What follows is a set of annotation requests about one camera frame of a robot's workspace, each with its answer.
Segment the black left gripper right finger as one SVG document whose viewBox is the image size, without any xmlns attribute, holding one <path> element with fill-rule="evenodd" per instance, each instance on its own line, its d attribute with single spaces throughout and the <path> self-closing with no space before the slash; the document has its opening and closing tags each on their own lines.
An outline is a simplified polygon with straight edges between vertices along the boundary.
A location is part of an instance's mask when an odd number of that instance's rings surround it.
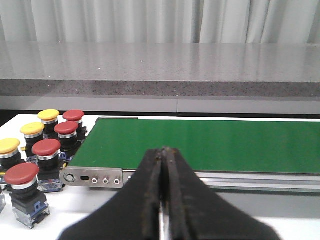
<svg viewBox="0 0 320 240">
<path fill-rule="evenodd" d="M 268 225 L 207 187 L 176 148 L 163 150 L 173 240 L 278 240 Z"/>
</svg>

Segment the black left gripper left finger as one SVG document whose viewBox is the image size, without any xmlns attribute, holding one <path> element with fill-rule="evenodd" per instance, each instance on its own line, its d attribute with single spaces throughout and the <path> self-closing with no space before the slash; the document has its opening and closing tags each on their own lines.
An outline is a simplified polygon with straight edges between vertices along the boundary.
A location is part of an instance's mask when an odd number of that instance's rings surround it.
<svg viewBox="0 0 320 240">
<path fill-rule="evenodd" d="M 161 151 L 149 149 L 124 187 L 98 210 L 66 228 L 61 240 L 158 240 Z"/>
</svg>

